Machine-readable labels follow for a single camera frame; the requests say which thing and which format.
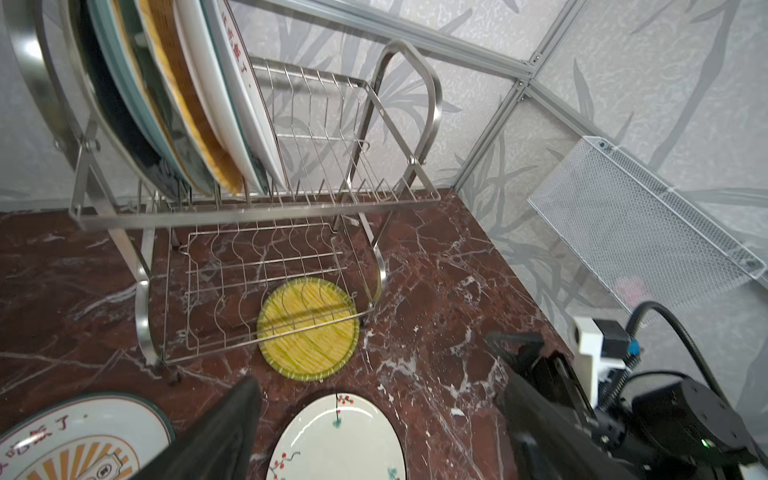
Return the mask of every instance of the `metal screw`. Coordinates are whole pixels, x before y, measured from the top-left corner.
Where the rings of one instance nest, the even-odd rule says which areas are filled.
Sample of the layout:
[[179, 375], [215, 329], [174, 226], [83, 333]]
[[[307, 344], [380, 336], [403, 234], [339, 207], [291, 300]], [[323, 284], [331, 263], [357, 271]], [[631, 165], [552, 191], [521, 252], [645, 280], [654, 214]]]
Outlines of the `metal screw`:
[[101, 144], [95, 138], [88, 138], [85, 141], [85, 150], [91, 153], [101, 151]]

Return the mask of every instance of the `plate with red berry pattern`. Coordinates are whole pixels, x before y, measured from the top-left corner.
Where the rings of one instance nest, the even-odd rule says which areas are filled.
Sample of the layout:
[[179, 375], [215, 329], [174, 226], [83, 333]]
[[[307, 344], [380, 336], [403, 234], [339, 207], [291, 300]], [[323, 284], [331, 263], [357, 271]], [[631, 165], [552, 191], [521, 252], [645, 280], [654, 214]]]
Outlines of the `plate with red berry pattern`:
[[285, 429], [266, 480], [406, 480], [406, 461], [392, 424], [352, 393], [310, 403]]

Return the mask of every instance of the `black cable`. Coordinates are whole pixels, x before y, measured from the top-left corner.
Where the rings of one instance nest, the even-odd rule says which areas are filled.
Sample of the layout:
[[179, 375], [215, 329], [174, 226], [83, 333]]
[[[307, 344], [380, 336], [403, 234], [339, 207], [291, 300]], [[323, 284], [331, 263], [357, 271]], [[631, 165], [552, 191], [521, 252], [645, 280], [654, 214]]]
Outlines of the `black cable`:
[[[707, 362], [704, 360], [704, 357], [701, 355], [698, 347], [696, 347], [694, 339], [691, 338], [688, 331], [685, 330], [685, 327], [683, 327], [683, 324], [680, 323], [680, 320], [678, 320], [677, 317], [667, 307], [658, 302], [643, 302], [638, 305], [637, 308], [635, 308], [632, 312], [632, 315], [627, 322], [626, 330], [629, 334], [629, 337], [634, 338], [637, 335], [637, 331], [640, 329], [640, 322], [649, 310], [656, 310], [667, 321], [667, 323], [670, 324], [672, 330], [674, 330], [674, 332], [680, 338], [680, 341], [683, 342], [683, 345], [685, 345], [685, 348], [688, 350], [690, 356], [693, 357], [694, 362], [696, 363], [696, 367], [698, 367], [701, 375], [707, 382], [707, 385], [726, 403], [726, 405], [730, 406], [728, 398], [725, 396], [725, 392], [723, 392], [723, 389], [720, 388], [720, 384], [717, 383], [717, 380], [710, 370], [710, 367], [707, 365]], [[636, 359], [635, 357], [638, 356], [630, 355], [628, 353], [624, 357], [624, 361], [633, 361], [639, 363], [639, 359]], [[610, 386], [604, 392], [603, 398], [599, 399], [601, 409], [605, 410], [613, 405], [619, 391], [626, 383], [629, 375], [630, 373], [627, 370], [624, 370], [611, 382]]]
[[626, 387], [629, 382], [631, 382], [634, 379], [639, 379], [641, 377], [651, 376], [651, 375], [674, 375], [674, 376], [679, 376], [682, 379], [690, 378], [690, 376], [686, 375], [685, 373], [678, 372], [677, 370], [648, 370], [647, 372], [635, 373], [631, 377], [627, 378], [627, 381], [624, 382], [624, 384], [619, 388], [618, 392], [616, 393], [617, 398], [621, 397], [621, 393], [624, 391], [624, 387]]

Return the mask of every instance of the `wall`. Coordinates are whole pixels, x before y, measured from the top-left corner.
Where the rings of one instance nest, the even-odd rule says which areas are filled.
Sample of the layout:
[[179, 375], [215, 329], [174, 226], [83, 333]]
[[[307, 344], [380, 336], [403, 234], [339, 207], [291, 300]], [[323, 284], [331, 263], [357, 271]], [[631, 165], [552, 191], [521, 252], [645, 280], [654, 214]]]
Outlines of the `wall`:
[[[49, 43], [65, 90], [84, 124], [88, 110], [68, 64], [57, 4], [57, 0], [44, 0]], [[533, 53], [563, 4], [564, 0], [374, 2], [375, 7], [393, 15], [520, 58]], [[267, 3], [263, 8], [254, 8], [233, 2], [233, 10], [250, 54], [306, 67], [371, 78], [386, 42]], [[8, 65], [0, 73], [0, 211], [62, 207], [71, 195], [73, 174], [53, 148], [51, 135], [22, 81], [4, 18], [0, 18], [0, 24], [0, 59]], [[469, 153], [499, 99], [511, 87], [511, 80], [432, 58], [429, 63], [442, 81], [445, 103], [442, 125], [425, 169], [436, 185], [448, 186], [460, 167], [457, 159]], [[413, 147], [424, 122], [425, 90], [419, 87], [412, 69], [398, 61], [393, 61], [389, 71], [392, 75], [382, 87], [382, 102]], [[378, 141], [392, 141], [382, 132], [382, 122], [374, 125], [371, 135]], [[98, 159], [115, 194], [133, 194], [135, 176], [109, 142], [100, 137], [103, 151]], [[382, 157], [380, 163], [389, 167], [393, 162]], [[398, 172], [402, 173], [403, 168], [398, 165]]]
[[[590, 0], [538, 80], [768, 258], [767, 24], [768, 2], [760, 0]], [[570, 341], [573, 315], [627, 318], [525, 203], [576, 140], [526, 100], [461, 191]], [[730, 401], [768, 444], [768, 290], [752, 282], [680, 316]], [[649, 325], [639, 340], [642, 369], [698, 376], [666, 324]]]

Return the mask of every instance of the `green plate rim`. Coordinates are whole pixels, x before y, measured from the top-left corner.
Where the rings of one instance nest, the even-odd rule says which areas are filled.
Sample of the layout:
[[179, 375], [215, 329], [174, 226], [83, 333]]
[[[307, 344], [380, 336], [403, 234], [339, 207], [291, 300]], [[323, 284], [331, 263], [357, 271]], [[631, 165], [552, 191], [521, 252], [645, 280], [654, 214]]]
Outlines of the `green plate rim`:
[[[306, 281], [312, 281], [314, 283], [325, 283], [326, 286], [331, 288], [332, 290], [335, 290], [339, 296], [341, 296], [347, 306], [354, 312], [355, 315], [357, 315], [357, 308], [355, 307], [355, 302], [352, 300], [352, 297], [349, 296], [347, 292], [344, 291], [340, 286], [336, 285], [334, 282], [330, 282], [324, 278], [318, 278], [316, 276], [305, 276], [302, 278], [297, 278], [295, 280], [291, 280], [289, 282], [285, 282], [283, 285], [278, 286], [270, 295], [266, 298], [264, 301], [264, 305], [261, 307], [261, 311], [259, 312], [259, 318], [256, 322], [256, 330], [257, 330], [257, 338], [259, 337], [258, 331], [259, 331], [259, 325], [264, 320], [264, 310], [266, 309], [266, 305], [269, 301], [274, 298], [275, 294], [283, 289], [288, 288], [289, 286], [299, 283], [299, 282], [306, 282]], [[360, 321], [357, 318], [349, 319], [354, 322], [354, 332], [353, 332], [353, 338], [352, 342], [349, 344], [349, 349], [344, 354], [344, 357], [341, 358], [339, 362], [337, 362], [335, 365], [330, 366], [328, 369], [323, 370], [322, 372], [313, 373], [313, 374], [307, 374], [307, 373], [296, 373], [291, 370], [288, 370], [287, 368], [281, 366], [277, 361], [272, 358], [272, 356], [265, 350], [266, 346], [264, 345], [265, 342], [259, 342], [259, 350], [261, 351], [261, 355], [264, 357], [267, 363], [270, 364], [270, 366], [275, 369], [280, 375], [287, 377], [292, 380], [298, 380], [300, 382], [316, 382], [318, 380], [323, 380], [328, 378], [329, 376], [333, 375], [334, 373], [341, 370], [342, 367], [344, 367], [349, 359], [352, 357], [352, 354], [355, 352], [355, 349], [357, 348], [357, 342], [360, 337]]]
[[160, 421], [163, 423], [163, 427], [165, 428], [165, 432], [168, 434], [169, 442], [168, 445], [173, 443], [176, 440], [176, 434], [174, 433], [174, 427], [171, 425], [170, 420], [168, 419], [168, 416], [165, 415], [165, 413], [160, 410], [157, 405], [150, 402], [149, 400], [142, 398], [138, 395], [134, 395], [133, 393], [126, 393], [126, 392], [113, 392], [111, 390], [108, 390], [106, 392], [95, 392], [95, 393], [85, 393], [83, 395], [78, 395], [75, 397], [72, 397], [70, 399], [62, 400], [59, 403], [55, 403], [54, 405], [47, 406], [43, 410], [40, 410], [39, 412], [33, 413], [29, 417], [21, 420], [20, 422], [16, 422], [10, 429], [6, 430], [5, 432], [0, 435], [0, 443], [5, 442], [8, 440], [11, 435], [14, 435], [16, 432], [18, 432], [18, 426], [23, 425], [25, 423], [30, 423], [35, 419], [38, 419], [44, 415], [47, 415], [49, 412], [61, 408], [63, 406], [67, 406], [70, 403], [76, 403], [80, 402], [85, 399], [98, 399], [98, 397], [124, 397], [136, 400], [137, 402], [143, 404], [144, 406], [148, 407], [149, 410], [152, 410], [158, 418], [160, 418]]
[[194, 185], [195, 183], [184, 173], [180, 159], [177, 158], [173, 146], [166, 141], [165, 135], [163, 135], [161, 120], [152, 114], [144, 96], [141, 94], [141, 80], [134, 75], [130, 61], [127, 59], [128, 55], [133, 54], [128, 50], [131, 46], [125, 45], [118, 33], [119, 28], [125, 30], [125, 27], [124, 25], [119, 25], [114, 6], [109, 0], [106, 2], [102, 0], [89, 0], [87, 3], [88, 14], [91, 16], [91, 22], [93, 23], [96, 39], [104, 56], [104, 61], [109, 72], [112, 74], [112, 78], [115, 80], [115, 86], [123, 97], [128, 111], [134, 117], [136, 125], [144, 137], [147, 138], [150, 145], [154, 147], [155, 151], [166, 161], [170, 161], [179, 176], [190, 185]]

